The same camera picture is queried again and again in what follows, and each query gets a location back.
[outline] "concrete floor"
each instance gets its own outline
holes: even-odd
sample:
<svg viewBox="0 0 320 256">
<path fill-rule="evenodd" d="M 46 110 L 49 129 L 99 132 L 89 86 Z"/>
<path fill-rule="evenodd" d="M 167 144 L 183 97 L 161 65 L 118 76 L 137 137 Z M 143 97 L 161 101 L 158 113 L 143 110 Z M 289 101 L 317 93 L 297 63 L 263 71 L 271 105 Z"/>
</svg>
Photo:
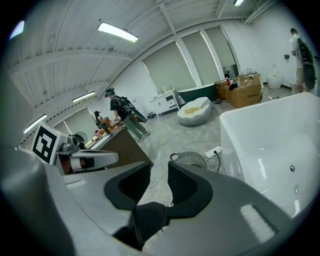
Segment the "concrete floor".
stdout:
<svg viewBox="0 0 320 256">
<path fill-rule="evenodd" d="M 261 102 L 270 101 L 267 96 L 280 98 L 291 95 L 291 91 L 286 88 L 269 89 L 263 88 Z M 182 126 L 177 118 L 177 110 L 167 112 L 155 117 L 144 123 L 144 127 L 150 132 L 150 135 L 144 137 L 144 141 L 139 143 L 142 150 L 154 163 L 151 170 L 150 185 L 156 183 L 163 173 L 168 169 L 169 156 L 172 153 L 183 151 L 196 151 L 203 156 L 205 152 L 220 146 L 220 119 L 219 116 L 235 108 L 228 104 L 225 100 L 221 104 L 212 104 L 212 111 L 209 120 L 199 126 L 186 127 Z M 217 158 L 212 158 L 208 161 L 209 170 L 217 171 L 219 161 Z M 224 173 L 220 166 L 219 173 Z M 139 205 L 149 202 L 158 202 L 165 206 L 170 206 L 172 202 L 172 193 L 167 183 L 168 172 L 160 179 L 160 181 L 146 191 L 141 198 Z M 152 242 L 161 236 L 163 233 L 159 231 L 156 235 L 150 238 L 143 248 L 143 251 L 148 252 Z"/>
</svg>

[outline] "bean bag chair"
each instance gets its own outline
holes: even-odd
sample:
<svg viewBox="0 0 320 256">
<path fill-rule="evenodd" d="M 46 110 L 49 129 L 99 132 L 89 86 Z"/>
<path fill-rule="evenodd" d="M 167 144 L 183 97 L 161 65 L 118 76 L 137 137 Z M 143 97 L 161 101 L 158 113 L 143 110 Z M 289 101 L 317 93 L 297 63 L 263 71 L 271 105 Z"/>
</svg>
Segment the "bean bag chair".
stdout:
<svg viewBox="0 0 320 256">
<path fill-rule="evenodd" d="M 210 113 L 211 100 L 200 97 L 185 104 L 178 111 L 178 118 L 183 126 L 197 126 L 208 121 Z"/>
</svg>

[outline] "table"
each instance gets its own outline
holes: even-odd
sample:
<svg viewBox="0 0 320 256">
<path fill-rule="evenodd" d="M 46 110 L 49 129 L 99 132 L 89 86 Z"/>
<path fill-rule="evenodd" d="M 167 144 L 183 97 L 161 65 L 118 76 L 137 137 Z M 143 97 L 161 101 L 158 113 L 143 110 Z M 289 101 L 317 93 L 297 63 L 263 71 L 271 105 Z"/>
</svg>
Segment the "table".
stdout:
<svg viewBox="0 0 320 256">
<path fill-rule="evenodd" d="M 149 159 L 141 147 L 139 147 L 125 127 L 112 131 L 111 136 L 106 136 L 95 141 L 87 149 L 117 152 L 119 154 L 119 161 L 109 165 L 108 169 L 125 166 L 139 161 L 147 161 L 150 163 L 151 167 L 154 166 L 154 163 Z"/>
</svg>

